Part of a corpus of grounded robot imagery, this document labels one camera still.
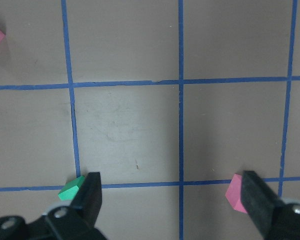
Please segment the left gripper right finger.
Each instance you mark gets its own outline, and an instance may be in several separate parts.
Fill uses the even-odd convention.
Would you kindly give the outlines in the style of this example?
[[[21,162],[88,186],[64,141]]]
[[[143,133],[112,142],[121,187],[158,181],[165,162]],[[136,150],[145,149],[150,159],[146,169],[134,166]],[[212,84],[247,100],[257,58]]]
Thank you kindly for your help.
[[[262,238],[266,239],[276,212],[285,203],[253,170],[245,170],[242,174],[240,200]]]

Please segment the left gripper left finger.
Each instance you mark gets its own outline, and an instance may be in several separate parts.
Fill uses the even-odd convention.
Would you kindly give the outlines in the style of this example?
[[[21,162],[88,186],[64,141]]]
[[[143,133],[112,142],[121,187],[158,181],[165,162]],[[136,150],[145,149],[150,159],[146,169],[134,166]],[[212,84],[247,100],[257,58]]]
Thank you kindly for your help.
[[[94,227],[102,207],[100,172],[89,172],[69,207],[90,226]]]

